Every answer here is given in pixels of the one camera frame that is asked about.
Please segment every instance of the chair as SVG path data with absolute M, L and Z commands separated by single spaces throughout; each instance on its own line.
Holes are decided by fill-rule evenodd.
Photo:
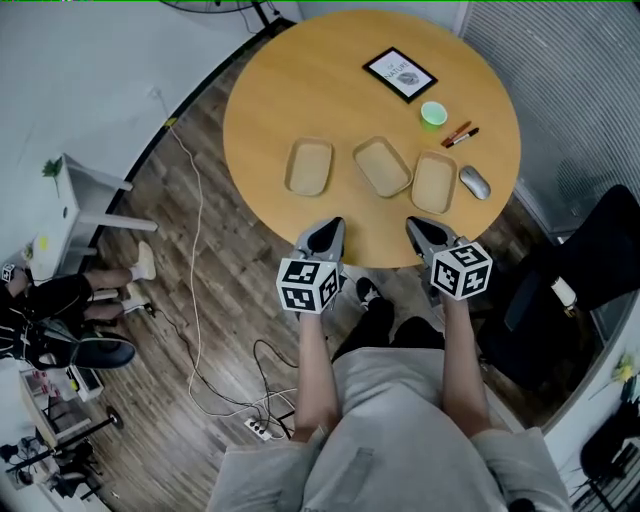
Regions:
M 478 345 L 487 362 L 531 391 L 579 352 L 577 322 L 550 287 L 558 277 L 576 292 L 582 311 L 640 288 L 640 206 L 626 187 L 607 191 L 564 244 L 532 252 L 502 284 L 489 285 L 496 307 Z

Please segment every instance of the white cube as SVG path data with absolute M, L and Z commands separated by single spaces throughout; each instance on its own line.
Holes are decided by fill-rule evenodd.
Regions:
M 338 293 L 338 263 L 282 258 L 278 295 L 282 307 L 300 313 L 322 313 Z
M 431 284 L 456 300 L 487 289 L 493 261 L 478 242 L 434 254 Z

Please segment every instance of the marker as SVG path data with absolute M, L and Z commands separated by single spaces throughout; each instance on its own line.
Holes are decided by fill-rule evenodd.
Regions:
M 458 128 L 455 132 L 453 132 L 451 135 L 449 135 L 446 139 L 444 139 L 440 145 L 441 146 L 446 146 L 447 144 L 449 144 L 450 142 L 453 142 L 456 137 L 458 135 L 460 135 L 463 131 L 465 131 L 467 128 L 469 128 L 469 125 L 471 124 L 471 121 L 467 121 L 466 123 L 464 123 L 460 128 Z
M 449 142 L 449 144 L 447 144 L 445 147 L 450 148 L 451 146 L 455 146 L 456 144 L 459 144 L 463 140 L 468 139 L 470 137 L 473 137 L 479 131 L 480 131 L 480 128 L 476 127 L 473 130 L 471 130 L 469 133 L 467 133 L 466 135 L 463 135 L 462 137 L 460 137 L 459 139 L 456 139 L 453 142 Z

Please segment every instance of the computer mouse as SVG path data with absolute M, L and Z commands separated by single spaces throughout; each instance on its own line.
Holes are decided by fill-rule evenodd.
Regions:
M 491 187 L 475 167 L 465 165 L 460 169 L 460 181 L 480 200 L 485 200 L 491 195 Z

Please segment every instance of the wooden floor board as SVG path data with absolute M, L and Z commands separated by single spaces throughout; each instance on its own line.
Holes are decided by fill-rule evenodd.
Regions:
M 222 145 L 226 102 L 243 65 L 258 47 L 218 76 L 174 125 L 201 171 L 205 199 L 194 271 L 203 347 L 200 369 L 220 392 L 243 402 L 254 402 L 264 394 L 252 355 L 256 339 L 272 343 L 292 362 L 297 359 L 297 321 L 281 310 L 275 287 L 280 259 L 291 246 L 244 203 L 226 168 Z M 195 357 L 198 340 L 189 265 L 197 226 L 198 180 L 189 157 L 170 133 L 142 166 L 134 189 L 125 194 L 115 213 L 153 219 L 159 229 L 155 233 L 105 230 L 99 243 L 103 265 L 130 266 L 138 241 L 148 242 L 156 255 L 158 277 L 141 287 L 154 307 L 175 322 Z M 511 264 L 541 241 L 535 226 L 523 216 L 526 213 L 512 201 L 483 235 L 494 255 Z M 396 327 L 410 316 L 421 315 L 443 330 L 442 311 L 429 308 L 419 269 L 347 267 L 345 271 L 353 280 L 370 276 L 395 302 Z M 335 309 L 326 315 L 332 350 L 361 314 L 349 280 Z M 242 424 L 255 412 L 229 419 L 202 414 L 187 392 L 192 362 L 185 341 L 161 313 L 151 318 L 136 312 L 114 330 L 135 343 L 138 355 L 125 368 L 100 372 L 105 391 L 88 404 L 96 421 L 104 417 L 109 404 L 125 423 L 123 431 L 107 428 L 92 438 L 105 473 L 102 497 L 117 511 L 203 510 L 226 447 L 256 443 Z M 295 386 L 295 370 L 264 345 L 258 345 L 257 353 L 273 390 Z M 208 411 L 227 414 L 238 409 L 213 395 L 198 379 L 193 395 Z M 288 398 L 295 402 L 295 393 Z M 274 410 L 287 412 L 283 400 L 272 402 Z M 535 415 L 527 419 L 536 422 Z

